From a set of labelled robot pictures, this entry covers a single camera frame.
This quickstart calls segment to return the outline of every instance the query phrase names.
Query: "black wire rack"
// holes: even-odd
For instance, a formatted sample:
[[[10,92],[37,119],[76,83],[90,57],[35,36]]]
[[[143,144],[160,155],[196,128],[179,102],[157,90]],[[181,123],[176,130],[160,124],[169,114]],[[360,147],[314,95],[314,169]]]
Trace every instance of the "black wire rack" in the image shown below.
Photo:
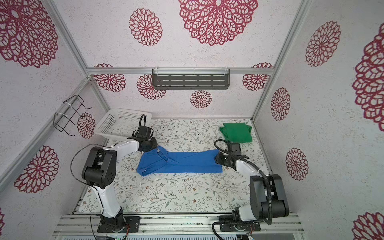
[[[73,107],[73,104],[76,102],[76,100],[79,101],[80,105],[75,109],[75,108]],[[63,131],[64,131],[64,132],[65,132],[66,134],[68,134],[69,136],[74,136],[74,135],[69,134],[69,133],[65,130],[66,126],[67,126],[68,123],[70,123],[70,122],[71,122],[73,125],[77,126],[77,124],[74,123],[74,122],[72,121],[72,118],[73,118],[73,116],[76,115],[76,114],[79,115],[79,116],[81,116],[81,115],[79,114],[79,112],[78,112],[78,110],[79,110],[79,108],[80,108],[81,106],[83,106],[85,109],[91,109],[92,107],[87,108],[86,106],[84,106],[84,104],[83,104],[83,103],[84,103],[84,100],[83,100],[79,95],[74,95],[74,96],[68,98],[67,100],[65,100],[63,103],[68,104],[68,105],[69,105],[69,108],[68,108],[65,112],[63,112],[63,113],[55,113],[55,114],[53,115],[53,126],[54,126],[57,130],[59,130],[60,132],[63,132]],[[74,110],[74,113],[73,113],[72,116],[69,118],[68,115],[66,115],[66,112],[67,112],[69,109],[71,109],[71,108]],[[62,126],[59,125],[59,122],[60,122],[60,120],[61,120],[62,117],[65,117],[66,119],[68,119],[68,122],[64,125],[64,127],[62,127]]]

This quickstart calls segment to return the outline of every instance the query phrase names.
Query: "perforated basket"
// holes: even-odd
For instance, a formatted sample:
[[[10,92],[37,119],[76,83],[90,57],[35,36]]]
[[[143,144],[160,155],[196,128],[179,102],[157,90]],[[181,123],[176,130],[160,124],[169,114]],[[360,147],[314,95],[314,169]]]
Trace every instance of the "perforated basket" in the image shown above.
[[[143,114],[147,117],[146,126],[148,126],[152,118],[151,113],[113,108],[99,121],[94,132],[108,139],[125,140],[132,136],[133,131],[137,130]]]

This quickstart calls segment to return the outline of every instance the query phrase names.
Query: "white floral table surface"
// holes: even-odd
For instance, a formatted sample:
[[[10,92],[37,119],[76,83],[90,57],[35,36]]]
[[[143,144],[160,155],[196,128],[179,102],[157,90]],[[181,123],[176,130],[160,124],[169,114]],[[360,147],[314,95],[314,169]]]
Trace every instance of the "white floral table surface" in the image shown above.
[[[160,146],[167,151],[200,152],[214,149],[216,139],[224,139],[219,127],[225,122],[245,122],[249,119],[152,119]],[[251,143],[241,143],[247,155],[262,171],[268,169],[252,128]],[[114,189],[124,212],[230,212],[249,203],[249,178],[223,166],[223,173],[151,174],[136,172],[142,152],[118,159]],[[79,212],[100,212],[95,193],[88,188]]]

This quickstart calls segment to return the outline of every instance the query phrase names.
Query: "blue folded clothing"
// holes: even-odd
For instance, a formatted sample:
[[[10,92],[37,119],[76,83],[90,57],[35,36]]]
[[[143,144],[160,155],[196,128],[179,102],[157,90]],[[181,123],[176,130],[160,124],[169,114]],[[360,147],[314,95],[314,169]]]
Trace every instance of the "blue folded clothing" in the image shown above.
[[[205,152],[167,152],[159,146],[141,156],[137,172],[142,176],[151,173],[223,172],[221,165],[215,163],[217,154],[217,149]]]

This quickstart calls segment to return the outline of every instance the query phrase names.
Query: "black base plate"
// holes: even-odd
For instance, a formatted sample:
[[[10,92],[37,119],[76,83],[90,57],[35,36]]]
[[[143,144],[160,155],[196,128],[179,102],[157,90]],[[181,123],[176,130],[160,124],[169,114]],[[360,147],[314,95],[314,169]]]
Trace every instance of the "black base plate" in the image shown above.
[[[220,222],[233,222],[232,216],[219,216],[218,220]],[[222,232],[258,232],[260,231],[260,224],[258,222],[251,224],[241,224],[241,225],[229,225],[229,224],[220,224],[220,231]]]
[[[130,228],[128,232],[138,232],[139,231],[139,225],[140,225],[140,217],[124,217],[125,219],[125,224],[129,224]],[[99,225],[97,232],[98,233],[112,233],[114,232],[110,226],[104,224],[104,225]],[[124,227],[123,230],[120,232],[127,232],[127,227]]]

